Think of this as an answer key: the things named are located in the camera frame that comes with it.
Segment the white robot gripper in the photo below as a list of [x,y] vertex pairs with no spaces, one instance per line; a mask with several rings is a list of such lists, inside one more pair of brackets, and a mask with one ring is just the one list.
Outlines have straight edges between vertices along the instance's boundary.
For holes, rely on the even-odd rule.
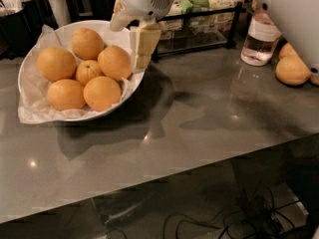
[[[163,18],[174,0],[115,0],[110,29],[122,31],[135,19]],[[132,62],[135,70],[145,70],[158,45],[161,35],[160,23],[143,20],[131,28]]]

